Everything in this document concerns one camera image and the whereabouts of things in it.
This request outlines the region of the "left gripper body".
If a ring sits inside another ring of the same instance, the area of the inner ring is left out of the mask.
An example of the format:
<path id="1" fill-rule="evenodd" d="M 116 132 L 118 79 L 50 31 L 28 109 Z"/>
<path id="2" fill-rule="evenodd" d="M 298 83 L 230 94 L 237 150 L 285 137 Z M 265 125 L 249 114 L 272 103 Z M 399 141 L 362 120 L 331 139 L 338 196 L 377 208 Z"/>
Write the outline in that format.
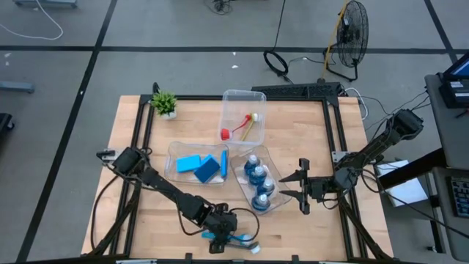
<path id="1" fill-rule="evenodd" d="M 206 216 L 203 228 L 213 233 L 216 238 L 230 238 L 237 230 L 237 215 L 229 210 L 226 203 L 216 204 Z"/>

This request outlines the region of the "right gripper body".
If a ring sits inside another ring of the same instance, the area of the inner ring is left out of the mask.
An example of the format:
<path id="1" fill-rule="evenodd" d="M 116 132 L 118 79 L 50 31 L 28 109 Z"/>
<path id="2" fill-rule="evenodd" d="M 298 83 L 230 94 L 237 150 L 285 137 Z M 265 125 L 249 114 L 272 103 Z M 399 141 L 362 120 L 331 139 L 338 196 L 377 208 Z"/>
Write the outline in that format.
<path id="1" fill-rule="evenodd" d="M 309 177 L 310 161 L 306 158 L 299 159 L 300 170 L 298 171 L 300 182 L 300 211 L 304 215 L 310 214 L 308 198 L 318 202 L 324 200 L 324 196 L 333 190 L 332 177 Z"/>

